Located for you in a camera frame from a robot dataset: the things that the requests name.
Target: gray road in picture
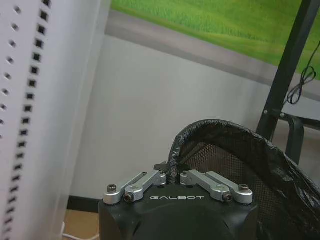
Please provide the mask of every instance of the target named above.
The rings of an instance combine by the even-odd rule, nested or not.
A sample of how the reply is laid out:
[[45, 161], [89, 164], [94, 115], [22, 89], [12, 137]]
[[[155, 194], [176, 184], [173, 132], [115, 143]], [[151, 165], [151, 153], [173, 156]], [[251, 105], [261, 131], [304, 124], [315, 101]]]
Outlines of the gray road in picture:
[[[109, 13], [105, 33], [269, 86], [278, 69], [255, 58], [115, 10]], [[291, 87], [297, 85], [299, 80], [300, 74], [296, 73]], [[305, 85], [303, 96], [320, 101], [320, 81]]]

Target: silver metal bracket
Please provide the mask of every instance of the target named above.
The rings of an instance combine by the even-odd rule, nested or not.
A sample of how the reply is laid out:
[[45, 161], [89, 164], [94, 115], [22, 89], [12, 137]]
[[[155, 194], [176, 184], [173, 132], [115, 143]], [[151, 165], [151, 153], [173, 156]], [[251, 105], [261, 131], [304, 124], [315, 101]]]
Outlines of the silver metal bracket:
[[108, 205], [117, 204], [120, 202], [122, 196], [125, 193], [125, 188], [131, 184], [134, 184], [143, 176], [145, 176], [146, 172], [140, 172], [135, 176], [129, 177], [118, 184], [110, 184], [107, 186], [107, 191], [103, 196], [103, 202]]
[[253, 192], [245, 184], [236, 184], [214, 171], [208, 171], [205, 174], [208, 178], [219, 184], [224, 184], [230, 188], [233, 199], [240, 204], [251, 204], [253, 201]]
[[180, 183], [183, 185], [199, 185], [209, 192], [210, 196], [215, 200], [225, 203], [232, 201], [232, 194], [226, 185], [213, 181], [197, 170], [189, 170], [181, 173]]
[[153, 170], [142, 177], [136, 183], [128, 185], [125, 188], [124, 200], [126, 202], [135, 202], [144, 197], [144, 192], [152, 185], [165, 185], [166, 174], [159, 170]]

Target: white cable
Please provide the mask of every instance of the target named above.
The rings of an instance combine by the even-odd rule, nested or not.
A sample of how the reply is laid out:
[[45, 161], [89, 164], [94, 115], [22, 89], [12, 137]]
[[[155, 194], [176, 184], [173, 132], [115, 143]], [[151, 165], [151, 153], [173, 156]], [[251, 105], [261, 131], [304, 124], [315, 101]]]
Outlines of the white cable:
[[93, 236], [91, 238], [88, 238], [88, 239], [78, 238], [78, 237], [75, 237], [75, 236], [72, 236], [72, 235], [69, 235], [69, 234], [66, 234], [66, 233], [62, 234], [62, 236], [64, 236], [65, 238], [68, 238], [68, 239], [73, 239], [73, 240], [96, 240], [96, 239], [98, 239], [100, 237], [100, 234], [95, 235], [95, 236]]

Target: grass picture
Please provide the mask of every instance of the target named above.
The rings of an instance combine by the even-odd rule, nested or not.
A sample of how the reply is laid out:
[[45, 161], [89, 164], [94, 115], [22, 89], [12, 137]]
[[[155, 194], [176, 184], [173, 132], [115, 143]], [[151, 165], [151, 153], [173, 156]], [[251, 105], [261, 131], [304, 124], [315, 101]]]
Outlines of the grass picture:
[[[113, 0], [114, 10], [279, 65], [302, 0]], [[320, 16], [300, 59], [301, 73], [320, 41]], [[312, 61], [320, 73], [320, 53]]]

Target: black metal pole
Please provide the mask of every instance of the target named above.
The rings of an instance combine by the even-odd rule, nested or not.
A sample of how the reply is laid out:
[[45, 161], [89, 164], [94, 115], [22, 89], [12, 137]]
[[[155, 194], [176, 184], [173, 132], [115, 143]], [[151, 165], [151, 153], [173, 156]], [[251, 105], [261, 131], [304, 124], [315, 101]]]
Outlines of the black metal pole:
[[256, 129], [259, 135], [268, 140], [272, 138], [279, 119], [279, 116], [270, 113], [278, 112], [280, 114], [282, 111], [286, 94], [317, 16], [319, 6], [320, 0], [302, 0]]
[[281, 114], [281, 119], [289, 123], [289, 137], [286, 143], [285, 154], [299, 165], [302, 146], [304, 144], [305, 128], [300, 118], [289, 114]]

